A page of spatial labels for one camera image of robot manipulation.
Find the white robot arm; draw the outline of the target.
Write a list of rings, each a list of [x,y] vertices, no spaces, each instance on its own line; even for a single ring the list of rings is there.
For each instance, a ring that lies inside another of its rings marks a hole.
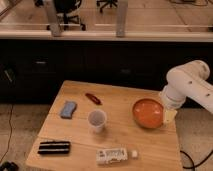
[[[162,101],[163,123],[175,119],[177,110],[190,98],[213,114],[213,85],[207,82],[209,66],[202,60],[194,60],[170,69],[167,84],[159,93]]]

